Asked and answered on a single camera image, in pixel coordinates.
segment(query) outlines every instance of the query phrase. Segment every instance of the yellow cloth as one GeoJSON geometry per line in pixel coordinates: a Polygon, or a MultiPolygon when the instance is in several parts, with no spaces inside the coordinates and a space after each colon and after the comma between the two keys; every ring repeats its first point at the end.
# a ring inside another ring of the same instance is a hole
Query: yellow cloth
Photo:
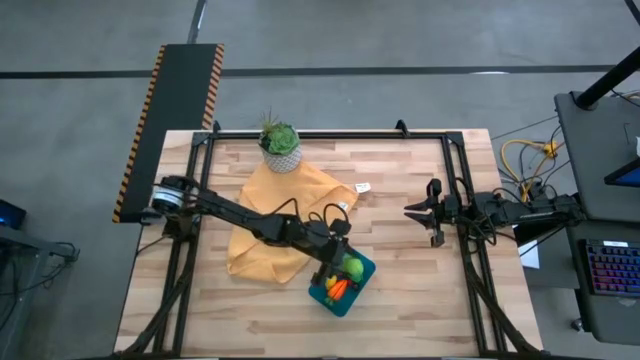
{"type": "MultiPolygon", "coordinates": [[[[242,187],[239,202],[267,214],[290,198],[298,200],[300,216],[307,221],[310,212],[322,215],[322,210],[329,203],[346,203],[347,211],[351,210],[358,194],[304,161],[286,174],[275,173],[262,163],[242,187]]],[[[279,213],[294,214],[293,203],[279,213]]],[[[329,224],[341,216],[339,210],[327,209],[329,224]]],[[[308,260],[309,256],[298,250],[267,246],[249,231],[235,226],[229,243],[227,270],[232,275],[282,284],[291,280],[308,260]]]]}

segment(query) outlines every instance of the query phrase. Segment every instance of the concrete floor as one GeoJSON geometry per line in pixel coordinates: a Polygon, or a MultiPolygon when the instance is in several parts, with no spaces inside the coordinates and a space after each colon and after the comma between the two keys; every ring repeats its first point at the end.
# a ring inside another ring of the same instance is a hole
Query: concrete floor
{"type": "MultiPolygon", "coordinates": [[[[161,44],[186,40],[195,3],[0,0],[0,71],[149,69],[161,44]]],[[[622,0],[210,0],[198,41],[224,42],[225,68],[585,65],[616,63],[640,44],[638,35],[622,0]]],[[[257,115],[272,107],[298,128],[389,128],[402,118],[415,128],[498,135],[552,116],[554,94],[599,76],[223,79],[215,117],[223,128],[256,128],[257,115]]],[[[29,211],[29,233],[82,249],[51,289],[36,290],[22,359],[112,349],[139,228],[112,224],[111,211],[147,83],[0,80],[0,197],[29,211]]],[[[618,90],[637,88],[636,75],[618,90]]],[[[556,126],[494,147],[545,141],[556,126]]],[[[517,151],[508,158],[515,164],[517,151]]],[[[575,191],[569,166],[551,183],[575,191]]],[[[637,347],[570,330],[570,291],[531,290],[547,350],[637,358],[637,347]]]]}

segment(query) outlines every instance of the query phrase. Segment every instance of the rgb keyboard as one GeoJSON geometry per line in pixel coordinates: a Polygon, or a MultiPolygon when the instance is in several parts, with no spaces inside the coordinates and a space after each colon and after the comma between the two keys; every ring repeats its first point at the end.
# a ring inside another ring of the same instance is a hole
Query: rgb keyboard
{"type": "Polygon", "coordinates": [[[586,240],[584,249],[595,294],[640,297],[640,244],[586,240]]]}

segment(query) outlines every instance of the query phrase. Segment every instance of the wooden table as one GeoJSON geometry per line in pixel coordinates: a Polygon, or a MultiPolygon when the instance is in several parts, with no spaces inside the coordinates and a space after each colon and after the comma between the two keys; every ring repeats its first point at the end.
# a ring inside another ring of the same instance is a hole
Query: wooden table
{"type": "MultiPolygon", "coordinates": [[[[166,135],[157,179],[184,174],[192,131],[166,135]]],[[[487,130],[463,130],[476,191],[500,186],[487,130]]],[[[428,233],[403,215],[424,200],[433,177],[448,189],[441,145],[435,140],[303,140],[304,160],[345,184],[369,182],[350,213],[350,243],[377,265],[374,277],[344,318],[307,294],[315,260],[285,285],[230,276],[231,225],[206,217],[185,328],[183,356],[445,356],[477,354],[455,230],[432,249],[428,233]]],[[[209,188],[237,199],[262,161],[255,141],[215,142],[209,188]]],[[[160,237],[142,233],[139,246],[160,237]]],[[[170,241],[145,250],[133,270],[115,345],[126,348],[158,309],[170,241]]],[[[500,305],[534,346],[541,340],[515,243],[506,238],[488,253],[500,305]]],[[[484,324],[493,348],[489,316],[484,324]]],[[[170,317],[167,348],[173,337],[170,317]]]]}

